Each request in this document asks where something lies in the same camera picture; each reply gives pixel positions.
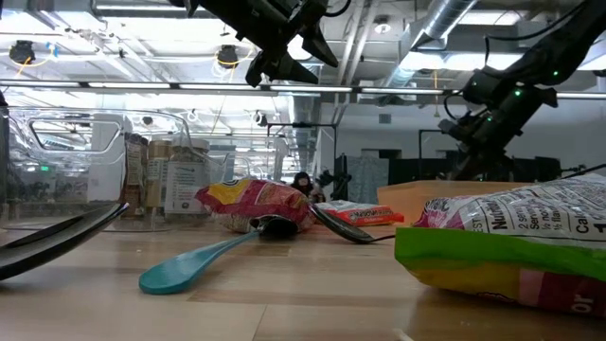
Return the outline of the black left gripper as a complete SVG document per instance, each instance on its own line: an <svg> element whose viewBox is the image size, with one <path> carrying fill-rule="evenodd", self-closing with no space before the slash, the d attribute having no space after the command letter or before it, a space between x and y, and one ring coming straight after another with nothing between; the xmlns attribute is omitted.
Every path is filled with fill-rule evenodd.
<svg viewBox="0 0 606 341"><path fill-rule="evenodd" d="M319 27L327 14L327 0L207 0L207 10L261 49L251 61L246 82L257 87L262 75L269 81L318 83L312 71L294 60L289 42L299 36L302 48L329 66L338 61Z"/></svg>

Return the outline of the green ramen noodle packet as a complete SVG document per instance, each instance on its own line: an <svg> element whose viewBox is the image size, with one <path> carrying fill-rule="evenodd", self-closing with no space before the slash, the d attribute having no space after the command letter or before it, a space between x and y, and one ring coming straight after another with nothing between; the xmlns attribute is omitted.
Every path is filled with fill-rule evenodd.
<svg viewBox="0 0 606 341"><path fill-rule="evenodd" d="M432 199L395 258L431 287L606 318L606 176Z"/></svg>

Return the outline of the black spoon teal handle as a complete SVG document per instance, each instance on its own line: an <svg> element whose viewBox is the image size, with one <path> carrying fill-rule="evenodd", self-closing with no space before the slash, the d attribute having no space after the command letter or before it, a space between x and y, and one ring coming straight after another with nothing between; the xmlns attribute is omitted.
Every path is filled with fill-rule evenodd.
<svg viewBox="0 0 606 341"><path fill-rule="evenodd" d="M0 281L61 257L96 236L128 208L127 203L103 206L0 246Z"/></svg>
<svg viewBox="0 0 606 341"><path fill-rule="evenodd" d="M258 237L287 239L298 233L295 222L277 215L266 215L249 222L250 231L241 236L188 251L153 266L138 280L139 289L148 295L172 295L184 292L220 256L236 246Z"/></svg>
<svg viewBox="0 0 606 341"><path fill-rule="evenodd" d="M340 218L328 214L328 212L321 209L316 204L310 205L310 211L315 216L315 218L327 229L350 242L358 244L370 244L395 238L394 235L374 238L370 234L364 232L362 229L352 224L349 224L341 220Z"/></svg>

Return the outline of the glass spice jar white label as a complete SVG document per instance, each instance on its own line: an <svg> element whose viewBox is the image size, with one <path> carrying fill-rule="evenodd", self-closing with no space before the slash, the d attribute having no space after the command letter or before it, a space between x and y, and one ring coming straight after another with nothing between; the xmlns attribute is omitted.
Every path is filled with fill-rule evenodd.
<svg viewBox="0 0 606 341"><path fill-rule="evenodd" d="M164 216L170 223L193 222L207 215L196 193L210 183L210 165L206 158L210 144L193 138L191 147L184 137L172 141L168 163Z"/></svg>

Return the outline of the orange-brown spice jar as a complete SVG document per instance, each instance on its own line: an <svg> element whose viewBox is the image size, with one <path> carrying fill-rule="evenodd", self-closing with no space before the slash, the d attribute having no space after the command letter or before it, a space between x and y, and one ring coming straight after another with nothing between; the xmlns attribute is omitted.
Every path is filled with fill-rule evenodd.
<svg viewBox="0 0 606 341"><path fill-rule="evenodd" d="M171 142L153 140L148 148L146 173L146 207L162 207L166 195Z"/></svg>

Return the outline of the brown spice jar paper label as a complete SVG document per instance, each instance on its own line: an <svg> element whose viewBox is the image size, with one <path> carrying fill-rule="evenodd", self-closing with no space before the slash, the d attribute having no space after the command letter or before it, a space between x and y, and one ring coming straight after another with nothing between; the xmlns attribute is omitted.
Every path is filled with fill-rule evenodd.
<svg viewBox="0 0 606 341"><path fill-rule="evenodd" d="M145 214L145 172L147 166L148 140L136 133L124 135L126 160L125 176L120 201L128 208L124 219L139 219Z"/></svg>

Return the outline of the orange translucent plastic bin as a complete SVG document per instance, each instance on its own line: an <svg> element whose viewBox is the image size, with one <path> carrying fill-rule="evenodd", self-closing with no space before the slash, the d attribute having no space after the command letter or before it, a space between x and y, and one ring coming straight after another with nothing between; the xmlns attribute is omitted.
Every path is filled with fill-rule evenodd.
<svg viewBox="0 0 606 341"><path fill-rule="evenodd" d="M404 216L407 224L420 217L427 201L438 197L471 196L527 186L518 182L422 180L377 189L380 205Z"/></svg>

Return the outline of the clear plastic storage bin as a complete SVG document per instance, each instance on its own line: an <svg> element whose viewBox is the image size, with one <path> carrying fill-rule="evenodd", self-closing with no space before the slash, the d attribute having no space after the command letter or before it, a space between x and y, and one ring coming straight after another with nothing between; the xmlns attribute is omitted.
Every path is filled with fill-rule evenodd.
<svg viewBox="0 0 606 341"><path fill-rule="evenodd" d="M211 167L212 182L252 178L281 182L283 167L290 155L283 137L210 137L208 155L216 161Z"/></svg>
<svg viewBox="0 0 606 341"><path fill-rule="evenodd" d="M124 204L124 135L201 138L178 114L124 109L9 107L0 110L0 230L41 230L103 206ZM112 232L168 231L162 207L122 215Z"/></svg>

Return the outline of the person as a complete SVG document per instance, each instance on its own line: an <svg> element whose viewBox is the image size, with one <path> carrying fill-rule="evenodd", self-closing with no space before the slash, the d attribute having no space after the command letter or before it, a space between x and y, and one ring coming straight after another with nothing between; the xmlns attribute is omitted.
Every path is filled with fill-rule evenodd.
<svg viewBox="0 0 606 341"><path fill-rule="evenodd" d="M310 176L301 171L294 176L294 180L291 183L291 187L302 192L311 203L324 203L326 201L326 196L322 188L314 183Z"/></svg>

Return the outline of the orange ramen noodle packet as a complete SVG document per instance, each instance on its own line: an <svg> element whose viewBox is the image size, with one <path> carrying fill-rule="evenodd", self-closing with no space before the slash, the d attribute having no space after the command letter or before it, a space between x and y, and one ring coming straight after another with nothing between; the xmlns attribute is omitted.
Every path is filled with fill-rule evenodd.
<svg viewBox="0 0 606 341"><path fill-rule="evenodd" d="M404 222L404 216L394 212L389 206L360 204L344 200L318 203L317 206L331 216L358 227Z"/></svg>

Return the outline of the red yellow ramen packet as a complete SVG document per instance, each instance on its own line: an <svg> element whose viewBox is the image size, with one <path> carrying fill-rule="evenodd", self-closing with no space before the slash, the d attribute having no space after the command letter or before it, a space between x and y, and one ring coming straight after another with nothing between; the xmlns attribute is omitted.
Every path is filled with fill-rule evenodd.
<svg viewBox="0 0 606 341"><path fill-rule="evenodd" d="M272 181L240 179L215 183L199 189L195 198L220 225L238 233L247 233L252 219L267 215L294 222L298 232L310 228L315 221L307 196Z"/></svg>

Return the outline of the grey ceiling pipe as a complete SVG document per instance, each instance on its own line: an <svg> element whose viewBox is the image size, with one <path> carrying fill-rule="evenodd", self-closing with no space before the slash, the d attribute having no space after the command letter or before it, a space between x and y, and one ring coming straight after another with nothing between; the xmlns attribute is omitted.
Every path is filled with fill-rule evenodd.
<svg viewBox="0 0 606 341"><path fill-rule="evenodd" d="M185 18L184 8L156 0L91 0L91 8L101 17Z"/></svg>

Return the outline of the black frame stand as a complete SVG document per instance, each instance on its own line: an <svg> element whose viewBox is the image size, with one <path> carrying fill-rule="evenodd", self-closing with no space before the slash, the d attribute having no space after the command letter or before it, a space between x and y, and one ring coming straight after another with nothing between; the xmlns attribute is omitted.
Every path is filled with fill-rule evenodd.
<svg viewBox="0 0 606 341"><path fill-rule="evenodd" d="M294 123L269 123L267 126L267 134L269 134L271 132L271 129L274 126L280 127L280 128L290 127L290 128L294 128L294 129L309 130L311 128L326 128L326 127L329 127L329 124L318 124L318 123L310 123L310 122L304 122L304 121L299 121L299 122L294 122ZM326 186L331 184L332 174L330 173L329 170L323 170L319 174L319 176L317 178L312 179L312 181L314 183L316 183L317 185L319 185L323 190L323 188L325 188Z"/></svg>
<svg viewBox="0 0 606 341"><path fill-rule="evenodd" d="M487 173L473 164L455 145L455 141L438 129L421 129L417 133L418 180L483 181Z"/></svg>

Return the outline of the silver spiral ventilation duct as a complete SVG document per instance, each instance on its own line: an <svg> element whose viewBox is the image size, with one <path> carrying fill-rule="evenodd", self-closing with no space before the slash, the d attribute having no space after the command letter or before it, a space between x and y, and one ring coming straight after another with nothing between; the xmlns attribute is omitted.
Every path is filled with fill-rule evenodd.
<svg viewBox="0 0 606 341"><path fill-rule="evenodd" d="M443 51L448 36L478 0L432 0L427 14L407 24L399 42L399 60L381 87L403 88L423 66L414 65L422 52Z"/></svg>

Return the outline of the black overhead light rail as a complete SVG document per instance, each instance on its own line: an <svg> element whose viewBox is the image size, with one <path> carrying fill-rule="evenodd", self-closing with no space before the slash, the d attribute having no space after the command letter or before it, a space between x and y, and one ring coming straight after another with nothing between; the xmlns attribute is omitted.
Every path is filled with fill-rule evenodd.
<svg viewBox="0 0 606 341"><path fill-rule="evenodd" d="M291 85L261 84L252 87L239 83L181 83L181 82L130 82L130 81L31 81L0 79L0 87L41 88L58 91L101 92L117 91L122 93L201 93L234 95L238 93L286 93L286 94L353 94L353 95L411 95L411 96L446 96L455 92L453 89L431 88L380 88L336 85Z"/></svg>

